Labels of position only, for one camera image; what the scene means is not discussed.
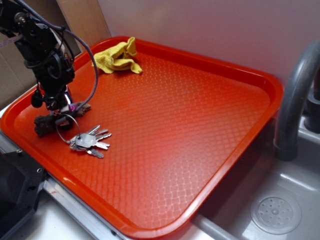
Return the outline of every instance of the yellow rag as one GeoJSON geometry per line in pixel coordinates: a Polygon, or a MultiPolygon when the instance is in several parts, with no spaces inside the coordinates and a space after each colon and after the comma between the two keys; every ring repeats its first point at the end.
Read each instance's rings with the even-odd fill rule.
{"type": "Polygon", "coordinates": [[[136,39],[130,37],[128,42],[120,42],[107,50],[98,52],[94,55],[94,60],[98,68],[106,74],[112,74],[114,71],[131,69],[132,72],[140,74],[141,67],[130,57],[137,55],[136,39]]]}

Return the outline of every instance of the plastic tray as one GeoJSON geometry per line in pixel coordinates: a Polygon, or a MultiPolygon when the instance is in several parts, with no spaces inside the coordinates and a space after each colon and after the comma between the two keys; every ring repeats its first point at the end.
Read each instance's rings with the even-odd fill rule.
{"type": "MultiPolygon", "coordinates": [[[[128,37],[92,47],[103,51],[128,37]]],[[[77,118],[82,132],[96,125],[112,136],[104,158],[72,151],[57,133],[38,137],[30,104],[34,89],[4,113],[0,126],[123,234],[167,235],[186,223],[273,116],[283,94],[273,76],[239,65],[136,40],[142,74],[99,73],[91,110],[77,118]]],[[[69,84],[75,102],[92,90],[87,53],[69,84]]],[[[65,139],[76,127],[62,132],[65,139]]]]}

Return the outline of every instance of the faucet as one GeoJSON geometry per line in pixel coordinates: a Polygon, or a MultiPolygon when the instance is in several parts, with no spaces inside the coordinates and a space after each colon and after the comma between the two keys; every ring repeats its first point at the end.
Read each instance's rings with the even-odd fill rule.
{"type": "Polygon", "coordinates": [[[298,154],[302,115],[307,130],[320,133],[320,40],[300,55],[285,87],[273,140],[275,156],[282,161],[298,154]]]}

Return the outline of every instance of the keyring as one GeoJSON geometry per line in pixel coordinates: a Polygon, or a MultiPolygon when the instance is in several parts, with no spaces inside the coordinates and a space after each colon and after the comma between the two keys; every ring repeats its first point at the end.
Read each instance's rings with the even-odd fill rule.
{"type": "MultiPolygon", "coordinates": [[[[67,113],[62,113],[61,116],[62,116],[62,115],[68,116],[69,118],[71,118],[71,119],[75,122],[76,127],[78,128],[78,132],[79,132],[79,134],[77,135],[77,137],[79,138],[81,132],[80,132],[80,127],[79,127],[77,121],[75,120],[75,118],[74,118],[73,116],[67,114],[67,113]]],[[[59,129],[58,129],[58,126],[57,126],[57,125],[55,125],[55,129],[56,129],[56,132],[58,133],[59,137],[60,137],[66,144],[71,144],[71,141],[65,140],[65,139],[62,137],[62,135],[61,135],[60,132],[59,132],[59,129]]]]}

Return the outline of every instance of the sink basin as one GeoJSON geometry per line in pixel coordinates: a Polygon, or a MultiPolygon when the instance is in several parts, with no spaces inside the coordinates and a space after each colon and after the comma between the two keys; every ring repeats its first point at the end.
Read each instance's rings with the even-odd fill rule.
{"type": "Polygon", "coordinates": [[[300,129],[298,156],[285,162],[274,132],[271,121],[198,213],[240,240],[319,239],[320,135],[300,129]]]}

